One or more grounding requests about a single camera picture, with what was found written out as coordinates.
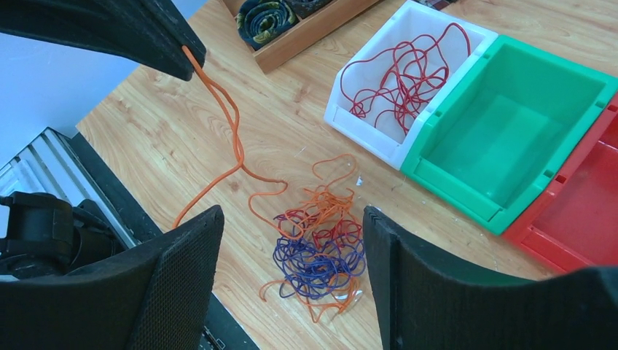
red string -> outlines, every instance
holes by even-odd
[[[393,107],[380,111],[375,118],[373,126],[375,128],[378,127],[378,120],[382,115],[385,113],[392,113],[397,124],[402,128],[404,134],[407,135],[408,131],[410,131],[412,121],[423,111],[438,90],[444,86],[450,75],[450,67],[442,54],[440,44],[449,29],[453,27],[463,34],[467,45],[467,57],[470,56],[472,49],[470,47],[468,34],[457,23],[451,23],[446,26],[444,32],[438,39],[428,34],[422,34],[411,42],[400,42],[395,47],[385,49],[368,60],[354,61],[348,64],[341,74],[340,87],[341,93],[352,103],[349,112],[360,119],[365,119],[371,113],[375,100],[377,98],[384,98],[392,104]],[[429,39],[432,44],[425,49],[421,49],[418,44],[420,39]],[[431,59],[432,62],[437,61],[436,54],[433,52],[437,53],[441,61],[438,61],[439,65],[434,71],[427,72],[429,60]],[[391,54],[393,63],[386,69],[386,73],[380,81],[379,88],[375,90],[363,88],[359,90],[353,98],[346,94],[343,89],[343,77],[347,70],[356,64],[371,63],[386,53]],[[367,66],[363,69],[375,70],[376,67],[375,65]],[[396,87],[393,88],[386,87],[391,76],[394,77],[396,83]]]

rolled towel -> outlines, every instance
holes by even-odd
[[[300,17],[307,18],[332,0],[285,0],[292,11]]]
[[[238,33],[255,50],[298,23],[288,4],[281,0],[247,0],[236,16]]]

wooden box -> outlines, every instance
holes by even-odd
[[[259,50],[247,45],[264,73],[279,67],[290,58],[324,38],[359,13],[380,0],[332,0],[326,6],[281,34]],[[222,0],[235,19],[245,0]]]

storage container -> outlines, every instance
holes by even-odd
[[[379,123],[375,124],[381,111],[388,109],[389,105],[392,108],[392,104],[389,104],[384,98],[375,100],[371,112],[364,119],[359,119],[350,113],[352,102],[345,97],[344,93],[348,96],[354,96],[362,89],[377,90],[386,72],[393,66],[394,60],[392,56],[381,55],[370,63],[352,63],[369,60],[385,49],[395,47],[404,41],[410,42],[422,35],[429,35],[438,39],[451,23],[457,23],[466,32],[472,53],[468,56],[464,36],[457,28],[451,26],[440,43],[442,56],[444,61],[448,63],[450,70],[446,83],[435,93],[428,104],[420,106],[420,113],[416,115],[415,119],[411,116],[407,117],[409,124],[406,125],[406,128],[409,128],[407,135],[391,116],[380,117]],[[498,34],[465,20],[449,16],[412,0],[406,1],[339,71],[333,84],[324,120],[343,135],[399,170],[428,116],[442,103],[497,36]],[[415,43],[426,49],[431,47],[430,40],[427,36],[423,36]],[[412,57],[412,55],[408,55],[404,59],[410,62],[415,59]],[[402,60],[399,65],[405,66],[406,61]],[[440,58],[440,52],[435,49],[429,51],[427,67],[425,69],[423,66],[423,69],[433,72],[441,65],[443,65],[443,62]],[[383,87],[388,89],[394,89],[396,86],[397,79],[394,76],[388,77],[383,84]]]
[[[401,171],[502,234],[617,90],[617,78],[500,36],[432,111]]]
[[[618,95],[503,237],[557,272],[618,265]]]

